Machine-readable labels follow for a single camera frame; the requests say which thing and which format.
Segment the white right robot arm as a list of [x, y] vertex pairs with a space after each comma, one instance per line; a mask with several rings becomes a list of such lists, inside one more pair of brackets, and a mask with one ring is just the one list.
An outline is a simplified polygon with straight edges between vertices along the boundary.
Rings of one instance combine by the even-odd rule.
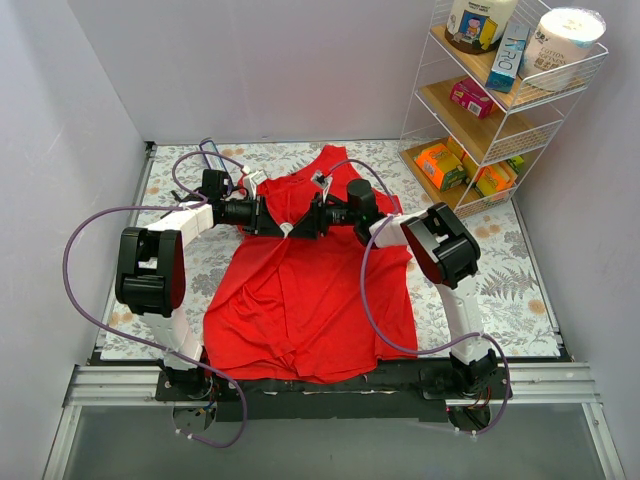
[[[332, 227], [349, 226], [365, 247], [360, 267], [360, 294], [365, 315], [376, 335], [388, 346], [410, 355], [432, 355], [448, 349], [454, 389], [475, 397], [489, 387], [497, 372], [498, 346], [484, 333], [475, 297], [481, 252], [478, 243], [449, 206], [440, 202], [414, 214], [384, 214], [369, 181], [351, 180], [347, 199], [329, 194], [332, 177], [317, 172], [312, 182], [322, 191], [288, 233], [290, 238], [325, 235]], [[370, 310], [365, 286], [368, 258], [373, 249], [407, 246], [423, 275], [436, 287], [444, 306], [451, 341], [430, 350], [402, 347], [383, 334]]]

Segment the red tank top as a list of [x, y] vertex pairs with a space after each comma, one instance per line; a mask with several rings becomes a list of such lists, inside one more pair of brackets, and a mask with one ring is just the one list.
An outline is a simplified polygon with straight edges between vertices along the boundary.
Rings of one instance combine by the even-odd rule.
[[[374, 332], [359, 290], [365, 248], [349, 226], [317, 240], [245, 237], [204, 315], [213, 367], [237, 380], [335, 383], [402, 356]], [[380, 330], [417, 347], [404, 246], [371, 251], [366, 295]]]

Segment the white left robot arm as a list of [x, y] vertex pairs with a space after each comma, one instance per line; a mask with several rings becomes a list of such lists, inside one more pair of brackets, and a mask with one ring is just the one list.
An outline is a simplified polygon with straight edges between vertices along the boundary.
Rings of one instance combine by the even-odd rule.
[[240, 186], [247, 197], [231, 198], [230, 175], [207, 169], [202, 185], [175, 210], [143, 228], [130, 227], [120, 239], [115, 294], [119, 303], [140, 317], [155, 342], [186, 358], [166, 354], [161, 368], [171, 386], [188, 398], [205, 398], [213, 386], [211, 373], [193, 361], [205, 350], [196, 338], [182, 307], [186, 294], [184, 247], [218, 224], [234, 225], [249, 235], [283, 238], [281, 225], [271, 216], [258, 186], [264, 172], [243, 169]]

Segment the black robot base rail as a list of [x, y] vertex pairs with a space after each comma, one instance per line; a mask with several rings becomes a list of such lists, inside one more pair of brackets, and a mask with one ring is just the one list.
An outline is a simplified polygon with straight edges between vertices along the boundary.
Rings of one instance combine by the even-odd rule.
[[335, 384], [275, 379], [241, 381], [236, 390], [223, 379], [200, 377], [178, 381], [159, 374], [155, 399], [159, 402], [203, 402], [220, 422], [240, 422], [241, 395], [250, 420], [286, 419], [399, 419], [446, 422], [447, 400], [473, 404], [489, 422], [488, 402], [512, 396], [506, 371], [499, 367], [472, 386], [464, 386], [445, 359], [383, 361], [364, 375]]

